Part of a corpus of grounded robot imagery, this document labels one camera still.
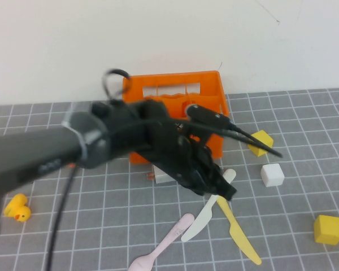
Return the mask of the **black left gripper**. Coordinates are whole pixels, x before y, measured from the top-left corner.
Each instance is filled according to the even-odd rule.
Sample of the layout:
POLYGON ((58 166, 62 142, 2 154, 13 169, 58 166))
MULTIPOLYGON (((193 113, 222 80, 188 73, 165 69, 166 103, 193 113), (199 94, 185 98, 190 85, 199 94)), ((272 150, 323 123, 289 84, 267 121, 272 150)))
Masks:
POLYGON ((211 151, 178 131, 173 124, 146 126, 149 147, 141 156, 197 195, 218 195, 231 201, 237 190, 222 176, 211 151))

